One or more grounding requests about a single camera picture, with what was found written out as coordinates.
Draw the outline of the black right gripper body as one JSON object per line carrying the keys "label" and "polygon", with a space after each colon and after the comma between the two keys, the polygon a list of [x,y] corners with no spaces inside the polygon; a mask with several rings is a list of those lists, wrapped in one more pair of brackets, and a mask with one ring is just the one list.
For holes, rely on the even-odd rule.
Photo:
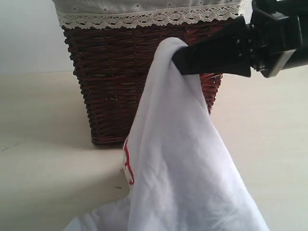
{"label": "black right gripper body", "polygon": [[269,54],[303,47],[301,0],[253,0],[249,23],[251,67],[264,70]]}

